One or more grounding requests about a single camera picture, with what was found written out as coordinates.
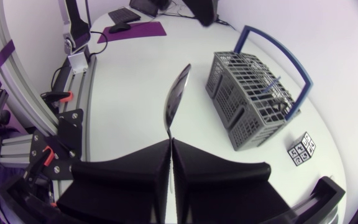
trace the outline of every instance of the purple strap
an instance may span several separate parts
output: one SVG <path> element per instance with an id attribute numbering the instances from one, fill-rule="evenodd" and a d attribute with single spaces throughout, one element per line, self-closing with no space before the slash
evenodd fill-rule
<path id="1" fill-rule="evenodd" d="M 11 40 L 0 52 L 0 67 L 5 63 L 9 56 L 11 56 L 13 51 L 15 51 L 15 45 L 13 44 L 13 40 Z"/>

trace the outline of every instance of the blue handle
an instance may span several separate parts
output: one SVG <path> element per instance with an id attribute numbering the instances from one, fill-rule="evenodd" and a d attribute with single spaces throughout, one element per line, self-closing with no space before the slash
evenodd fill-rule
<path id="1" fill-rule="evenodd" d="M 311 81 L 307 71 L 305 68 L 303 68 L 302 64 L 296 59 L 296 57 L 286 48 L 284 45 L 282 45 L 279 41 L 274 39 L 273 37 L 269 36 L 265 32 L 258 30 L 256 28 L 250 27 L 250 26 L 244 26 L 244 29 L 241 32 L 240 38 L 237 41 L 236 48 L 234 49 L 235 53 L 240 53 L 242 46 L 244 46 L 247 37 L 250 32 L 254 32 L 256 34 L 261 35 L 262 37 L 265 37 L 268 41 L 270 41 L 272 44 L 274 44 L 276 47 L 278 47 L 287 57 L 290 59 L 292 64 L 294 64 L 295 68 L 298 70 L 298 72 L 301 74 L 303 80 L 305 81 L 305 86 L 303 87 L 301 93 L 299 94 L 298 99 L 296 99 L 294 105 L 292 106 L 290 112 L 285 116 L 286 120 L 290 120 L 296 111 L 299 110 L 299 107 L 303 103 L 303 101 L 306 99 L 306 96 L 308 95 L 311 87 L 313 86 L 313 82 Z"/>

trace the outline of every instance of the orange bracket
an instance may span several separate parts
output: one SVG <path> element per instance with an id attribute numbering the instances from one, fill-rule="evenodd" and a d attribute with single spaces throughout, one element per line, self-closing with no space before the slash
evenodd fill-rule
<path id="1" fill-rule="evenodd" d="M 73 92 L 69 91 L 69 94 L 70 94 L 70 96 L 68 96 L 66 98 L 63 98 L 63 99 L 60 99 L 60 102 L 61 103 L 67 103 L 67 102 L 73 100 L 73 98 L 74 98 Z"/>
<path id="2" fill-rule="evenodd" d="M 43 149 L 42 152 L 45 152 L 48 149 L 50 149 L 50 154 L 48 156 L 48 159 L 44 162 L 45 166 L 49 166 L 50 162 L 52 162 L 52 159 L 55 157 L 55 153 L 53 152 L 52 148 L 49 146 L 45 147 L 45 149 Z"/>

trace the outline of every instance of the black device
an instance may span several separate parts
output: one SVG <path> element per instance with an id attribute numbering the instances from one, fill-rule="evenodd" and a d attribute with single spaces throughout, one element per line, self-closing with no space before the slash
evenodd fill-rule
<path id="1" fill-rule="evenodd" d="M 171 3 L 171 0 L 148 0 L 158 6 L 161 10 L 166 10 Z M 183 0 L 189 7 L 197 20 L 203 26 L 210 26 L 216 21 L 218 15 L 216 10 L 218 8 L 218 0 Z"/>
<path id="2" fill-rule="evenodd" d="M 174 139 L 178 223 L 292 223 L 267 163 L 231 162 Z"/>
<path id="3" fill-rule="evenodd" d="M 109 16 L 115 24 L 120 22 L 134 22 L 140 20 L 140 16 L 138 14 L 126 8 L 109 12 Z"/>
<path id="4" fill-rule="evenodd" d="M 163 223 L 169 145 L 165 140 L 115 160 L 74 163 L 74 182 L 58 208 L 87 223 Z"/>
<path id="5" fill-rule="evenodd" d="M 125 22 L 120 22 L 120 23 L 117 23 L 116 25 L 112 26 L 109 29 L 109 34 L 115 34 L 118 32 L 125 31 L 125 30 L 130 30 L 130 29 L 131 29 L 131 26 L 129 24 L 126 24 Z"/>
<path id="6" fill-rule="evenodd" d="M 131 0 L 129 6 L 152 17 L 158 14 L 158 7 L 148 0 Z"/>

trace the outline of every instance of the black bracket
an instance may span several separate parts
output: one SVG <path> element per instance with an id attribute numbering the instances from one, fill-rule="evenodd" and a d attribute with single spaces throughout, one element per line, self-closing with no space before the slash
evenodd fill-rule
<path id="1" fill-rule="evenodd" d="M 44 149 L 52 148 L 54 158 L 42 173 L 51 180 L 72 180 L 71 165 L 82 155 L 83 110 L 77 109 L 57 115 L 59 119 L 57 136 L 45 137 L 36 130 L 30 150 L 30 164 L 40 159 Z"/>

